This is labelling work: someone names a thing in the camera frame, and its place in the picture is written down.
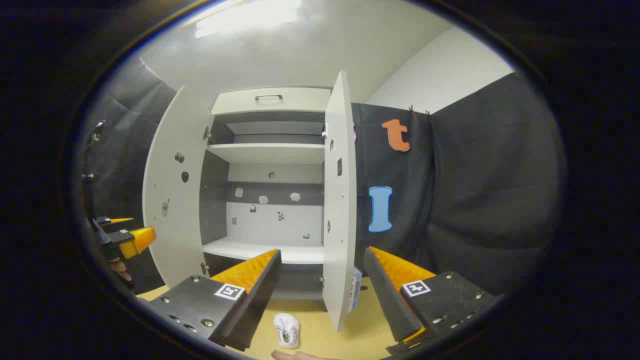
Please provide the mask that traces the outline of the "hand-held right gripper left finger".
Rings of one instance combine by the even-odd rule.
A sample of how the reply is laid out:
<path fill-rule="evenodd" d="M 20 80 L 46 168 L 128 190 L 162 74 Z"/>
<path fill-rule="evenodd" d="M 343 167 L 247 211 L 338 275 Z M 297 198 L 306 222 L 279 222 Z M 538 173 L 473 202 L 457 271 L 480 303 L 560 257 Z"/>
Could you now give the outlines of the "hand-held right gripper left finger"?
<path fill-rule="evenodd" d="M 191 335 L 245 351 L 251 346 L 281 268 L 281 251 L 274 248 L 214 276 L 190 275 L 150 305 Z"/>

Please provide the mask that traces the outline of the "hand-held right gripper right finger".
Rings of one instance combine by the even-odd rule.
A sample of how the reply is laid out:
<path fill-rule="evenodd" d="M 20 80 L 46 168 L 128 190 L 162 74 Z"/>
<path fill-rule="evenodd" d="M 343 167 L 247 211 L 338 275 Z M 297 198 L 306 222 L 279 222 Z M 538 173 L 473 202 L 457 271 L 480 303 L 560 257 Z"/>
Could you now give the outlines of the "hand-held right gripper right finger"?
<path fill-rule="evenodd" d="M 366 248 L 363 264 L 394 339 L 391 355 L 439 346 L 497 303 L 454 271 L 432 273 L 379 248 Z"/>

